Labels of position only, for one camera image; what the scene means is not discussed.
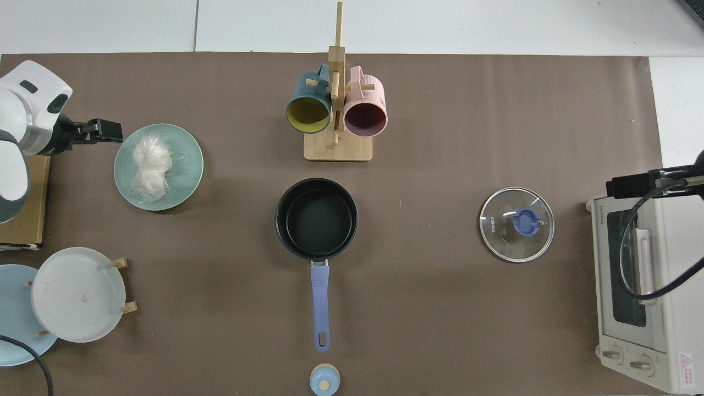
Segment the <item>mug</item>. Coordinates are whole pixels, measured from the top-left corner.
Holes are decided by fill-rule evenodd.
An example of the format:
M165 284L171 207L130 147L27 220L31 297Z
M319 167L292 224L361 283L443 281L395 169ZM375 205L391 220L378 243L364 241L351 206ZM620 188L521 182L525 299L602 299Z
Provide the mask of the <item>mug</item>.
M309 71L302 74L291 101L286 107L286 118L291 126L305 133L316 133L324 130L330 123L332 99L327 86L330 81L330 70L323 63L316 73Z
M384 85L373 75L362 73L361 66L350 69L350 92L345 95L343 119L353 135L373 137L386 128Z

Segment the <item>warning label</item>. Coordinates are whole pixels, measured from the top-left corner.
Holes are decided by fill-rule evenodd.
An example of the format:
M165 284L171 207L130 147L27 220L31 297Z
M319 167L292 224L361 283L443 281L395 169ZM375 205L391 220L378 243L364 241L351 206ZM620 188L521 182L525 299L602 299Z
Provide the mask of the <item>warning label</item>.
M694 383L694 361L691 353L679 354L679 375L683 388L693 388Z

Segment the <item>black saucepan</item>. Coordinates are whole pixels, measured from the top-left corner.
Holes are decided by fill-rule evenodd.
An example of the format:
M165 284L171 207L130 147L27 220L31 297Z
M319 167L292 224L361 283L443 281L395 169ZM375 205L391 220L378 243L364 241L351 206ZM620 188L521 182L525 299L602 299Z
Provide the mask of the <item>black saucepan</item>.
M327 259L342 252L357 231L357 206L332 180L311 178L289 188L276 209L276 232L291 253L311 261L315 347L330 349Z

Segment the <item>oven knob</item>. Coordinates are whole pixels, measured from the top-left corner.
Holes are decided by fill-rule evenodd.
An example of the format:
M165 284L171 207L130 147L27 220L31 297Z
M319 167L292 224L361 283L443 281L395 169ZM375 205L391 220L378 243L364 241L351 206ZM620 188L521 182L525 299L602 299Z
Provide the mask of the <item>oven knob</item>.
M609 350L601 351L601 356L613 360L616 364L623 364L623 352L616 345L609 346Z
M655 366L653 365L653 361L644 354L639 357L638 361L632 361L631 367L642 370L648 377L655 375Z

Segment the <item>black cable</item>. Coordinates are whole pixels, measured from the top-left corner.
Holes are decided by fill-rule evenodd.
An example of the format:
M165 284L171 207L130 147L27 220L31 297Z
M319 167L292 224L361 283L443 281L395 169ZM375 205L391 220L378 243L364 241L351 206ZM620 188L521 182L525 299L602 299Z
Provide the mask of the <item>black cable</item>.
M656 290L652 293L648 293L647 295L640 295L636 292L634 292L631 287L628 285L628 282L626 282L626 277L623 272L623 242L626 239L626 232L628 231L629 224L633 221L634 218L636 218L636 214L638 213L638 209L643 206L650 198L653 198L657 195L662 194L663 192L666 192L672 188L675 187L683 187L686 186L687 182L685 180L675 180L674 182L667 183L665 185L662 185L660 187L656 187L652 189L651 191L648 192L648 194L645 194L638 202L633 205L633 209L628 214L628 219L626 220L625 224L621 228L621 236L619 238L619 266L621 270L621 286L623 287L624 291L626 294L629 296L633 297L634 299L655 299L658 297L662 297L663 295L666 295L667 293L673 291L675 288L679 287L682 283L685 283L689 278L691 278L695 273L699 272L702 268L704 268L704 257L702 257L699 261L697 261L694 265L689 267L687 271L684 271L680 276L675 278L672 282L666 284L659 290Z
M21 341L17 341L14 338L9 338L6 337L5 335L0 334L0 340L1 341L6 341L11 344L17 345L20 348L23 348L25 351L29 352L33 357L34 360L39 363L39 366L42 368L42 371L44 372L44 377L46 378L46 391L49 396L54 395L54 385L51 382L51 374L49 373L49 369L46 367L46 364L44 364L44 361L42 360L41 357L27 344Z

